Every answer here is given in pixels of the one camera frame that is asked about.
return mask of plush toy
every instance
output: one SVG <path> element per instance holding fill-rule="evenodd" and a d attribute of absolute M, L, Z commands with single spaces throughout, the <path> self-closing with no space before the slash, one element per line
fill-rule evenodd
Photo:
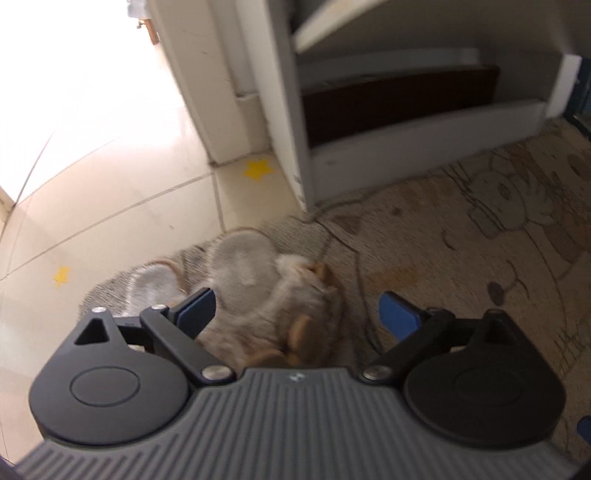
<path fill-rule="evenodd" d="M 322 367 L 334 364 L 335 356 L 338 364 L 354 363 L 343 358 L 343 351 L 353 355 L 352 347 L 343 328 L 342 296 L 326 265 L 280 254 L 262 233 L 242 229 L 211 244 L 207 271 L 208 280 L 190 288 L 168 260 L 137 269 L 126 314 L 154 303 L 172 306 L 189 290 L 208 286 L 216 295 L 216 314 L 196 342 L 236 372 Z"/>

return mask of yellow star sticker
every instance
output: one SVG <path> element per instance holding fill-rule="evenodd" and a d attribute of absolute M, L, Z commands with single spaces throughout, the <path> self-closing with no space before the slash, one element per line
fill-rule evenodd
<path fill-rule="evenodd" d="M 63 283 L 68 283 L 68 272 L 70 270 L 70 267 L 60 267 L 57 270 L 57 275 L 53 277 L 53 280 L 56 282 L 56 288 L 60 288 Z"/>
<path fill-rule="evenodd" d="M 248 162 L 248 168 L 244 172 L 244 176 L 259 181 L 261 177 L 268 173 L 273 173 L 273 169 L 269 166 L 269 161 L 263 158 Z"/>

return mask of patterned rug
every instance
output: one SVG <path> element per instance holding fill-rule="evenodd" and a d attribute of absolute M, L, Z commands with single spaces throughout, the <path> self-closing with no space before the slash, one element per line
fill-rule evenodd
<path fill-rule="evenodd" d="M 591 458 L 576 433 L 591 414 L 591 144 L 572 126 L 549 122 L 539 137 L 261 231 L 280 251 L 331 266 L 359 326 L 360 364 L 394 344 L 375 327 L 385 290 L 459 317 L 505 309 L 565 385 L 553 442 L 575 460 Z M 172 257 L 192 285 L 207 274 L 206 248 Z M 124 272 L 95 287 L 81 312 L 97 304 L 121 312 L 128 280 Z"/>

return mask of tile floor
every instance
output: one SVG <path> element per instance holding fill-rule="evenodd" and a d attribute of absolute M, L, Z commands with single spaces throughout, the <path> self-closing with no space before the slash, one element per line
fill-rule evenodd
<path fill-rule="evenodd" d="M 298 211 L 270 156 L 212 170 L 184 107 L 106 140 L 26 197 L 0 240 L 0 455 L 12 462 L 41 439 L 28 409 L 31 382 L 96 283 Z M 62 142 L 65 154 L 75 150 L 65 133 Z M 249 176 L 252 163 L 271 171 Z M 66 283 L 54 279 L 59 271 Z"/>

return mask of plush toy's foot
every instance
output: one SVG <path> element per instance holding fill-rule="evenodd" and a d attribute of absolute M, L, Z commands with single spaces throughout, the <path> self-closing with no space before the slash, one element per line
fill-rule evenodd
<path fill-rule="evenodd" d="M 326 342 L 326 335 L 317 320 L 300 316 L 287 336 L 287 361 L 292 366 L 312 364 Z"/>
<path fill-rule="evenodd" d="M 253 353 L 246 359 L 244 367 L 289 368 L 291 365 L 287 362 L 283 352 L 269 348 Z"/>

